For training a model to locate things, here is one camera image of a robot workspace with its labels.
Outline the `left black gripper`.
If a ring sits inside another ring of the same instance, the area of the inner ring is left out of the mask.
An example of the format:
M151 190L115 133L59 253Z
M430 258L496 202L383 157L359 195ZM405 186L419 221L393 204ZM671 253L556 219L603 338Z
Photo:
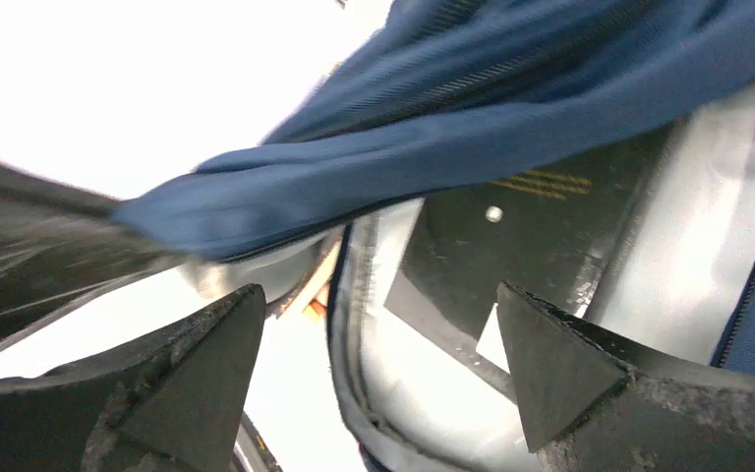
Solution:
M0 164L0 351L183 260L114 224L118 204Z

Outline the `navy blue student backpack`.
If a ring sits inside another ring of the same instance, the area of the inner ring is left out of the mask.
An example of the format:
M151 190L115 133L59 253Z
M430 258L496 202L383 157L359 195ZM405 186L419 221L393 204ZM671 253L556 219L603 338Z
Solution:
M122 203L231 260L637 137L755 83L755 1L397 1L259 147Z

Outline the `black notebook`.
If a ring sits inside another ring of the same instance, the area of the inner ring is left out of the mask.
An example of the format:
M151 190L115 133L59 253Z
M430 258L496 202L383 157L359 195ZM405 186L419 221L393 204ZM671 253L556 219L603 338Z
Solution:
M586 306L662 160L668 129L423 201L386 309L507 398L506 361L478 343L511 282Z

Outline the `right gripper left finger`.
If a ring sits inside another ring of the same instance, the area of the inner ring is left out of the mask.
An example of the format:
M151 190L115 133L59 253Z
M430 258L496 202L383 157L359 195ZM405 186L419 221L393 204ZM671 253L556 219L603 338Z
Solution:
M236 471L260 348L250 284L34 379L0 380L0 471Z

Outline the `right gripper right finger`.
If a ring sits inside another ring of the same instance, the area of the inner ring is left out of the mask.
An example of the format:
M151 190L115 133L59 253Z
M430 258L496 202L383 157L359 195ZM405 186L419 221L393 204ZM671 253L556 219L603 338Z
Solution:
M528 449L546 471L755 471L755 377L668 355L501 283Z

